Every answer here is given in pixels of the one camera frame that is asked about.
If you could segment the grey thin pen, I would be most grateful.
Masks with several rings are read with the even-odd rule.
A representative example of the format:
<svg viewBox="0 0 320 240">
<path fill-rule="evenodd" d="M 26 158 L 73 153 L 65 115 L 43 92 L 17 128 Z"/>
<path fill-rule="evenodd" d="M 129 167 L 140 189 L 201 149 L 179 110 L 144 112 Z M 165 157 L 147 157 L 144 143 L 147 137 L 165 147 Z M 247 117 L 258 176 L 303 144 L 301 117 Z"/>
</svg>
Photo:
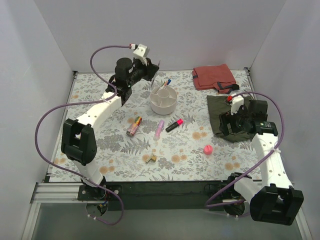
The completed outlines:
<svg viewBox="0 0 320 240">
<path fill-rule="evenodd" d="M 151 91 L 152 91 L 152 89 L 153 89 L 154 82 L 155 82 L 155 80 L 156 80 L 158 71 L 159 71 L 159 69 L 160 69 L 160 63 L 161 63 L 161 60 L 159 60 L 159 62 L 158 62 L 158 64 L 157 64 L 158 70 L 155 72 L 155 74 L 154 74 L 154 76 L 153 76 L 153 78 L 152 78 L 152 80 L 151 80 L 151 85 L 150 85 L 150 90 L 151 90 Z"/>
</svg>

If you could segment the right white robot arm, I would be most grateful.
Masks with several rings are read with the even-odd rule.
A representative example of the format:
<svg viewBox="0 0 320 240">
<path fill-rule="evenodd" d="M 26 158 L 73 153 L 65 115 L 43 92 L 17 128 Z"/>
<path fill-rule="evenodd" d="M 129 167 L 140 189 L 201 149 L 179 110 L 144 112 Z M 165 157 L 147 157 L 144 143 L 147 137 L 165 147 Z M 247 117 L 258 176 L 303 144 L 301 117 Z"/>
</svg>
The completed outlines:
<svg viewBox="0 0 320 240">
<path fill-rule="evenodd" d="M 248 175 L 236 176 L 226 186 L 232 199 L 242 196 L 249 203 L 251 218 L 257 222 L 290 226 L 296 218 L 304 196 L 289 180 L 276 146 L 279 137 L 275 123 L 268 121 L 268 103 L 265 100 L 250 100 L 245 105 L 242 96 L 228 96 L 226 103 L 231 109 L 219 115 L 220 131 L 225 135 L 244 132 L 259 160 L 262 182 L 255 183 Z"/>
</svg>

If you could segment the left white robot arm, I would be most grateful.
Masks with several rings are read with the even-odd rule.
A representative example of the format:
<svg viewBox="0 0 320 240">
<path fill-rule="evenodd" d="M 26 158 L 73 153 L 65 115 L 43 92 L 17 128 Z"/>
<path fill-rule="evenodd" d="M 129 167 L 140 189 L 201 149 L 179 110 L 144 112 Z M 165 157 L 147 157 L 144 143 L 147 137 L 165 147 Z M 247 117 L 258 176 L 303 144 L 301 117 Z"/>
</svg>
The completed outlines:
<svg viewBox="0 0 320 240">
<path fill-rule="evenodd" d="M 132 86 L 140 80 L 152 82 L 159 70 L 148 58 L 143 64 L 137 58 L 122 57 L 116 62 L 115 73 L 109 78 L 109 86 L 101 103 L 94 104 L 76 119 L 67 119 L 62 128 L 61 151 L 75 164 L 82 175 L 84 189 L 95 200 L 106 196 L 106 179 L 95 161 L 97 143 L 95 132 L 116 110 L 121 108 L 132 94 Z"/>
</svg>

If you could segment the pink black highlighter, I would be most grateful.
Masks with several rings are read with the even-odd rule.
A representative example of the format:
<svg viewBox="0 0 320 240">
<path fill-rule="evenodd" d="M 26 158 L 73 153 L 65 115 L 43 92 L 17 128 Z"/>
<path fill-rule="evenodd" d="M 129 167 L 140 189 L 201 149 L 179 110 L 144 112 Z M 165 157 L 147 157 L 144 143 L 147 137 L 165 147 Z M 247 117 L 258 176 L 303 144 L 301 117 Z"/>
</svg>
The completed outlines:
<svg viewBox="0 0 320 240">
<path fill-rule="evenodd" d="M 173 129 L 178 128 L 180 125 L 182 125 L 184 121 L 182 119 L 178 119 L 177 121 L 173 122 L 171 125 L 169 125 L 165 131 L 167 133 L 171 132 Z"/>
</svg>

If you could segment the gold binder clip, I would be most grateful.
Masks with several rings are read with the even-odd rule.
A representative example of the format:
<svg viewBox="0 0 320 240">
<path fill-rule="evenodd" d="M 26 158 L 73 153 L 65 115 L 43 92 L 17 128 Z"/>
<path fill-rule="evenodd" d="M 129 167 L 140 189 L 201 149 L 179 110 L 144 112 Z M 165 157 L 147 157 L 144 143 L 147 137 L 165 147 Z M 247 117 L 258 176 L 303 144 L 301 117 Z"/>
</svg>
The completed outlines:
<svg viewBox="0 0 320 240">
<path fill-rule="evenodd" d="M 155 163 L 156 161 L 157 161 L 157 156 L 156 156 L 154 153 L 152 153 L 152 154 L 149 156 L 149 158 L 145 161 L 145 163 L 146 163 L 146 164 L 148 164 L 148 163 L 150 163 L 150 162 Z"/>
</svg>

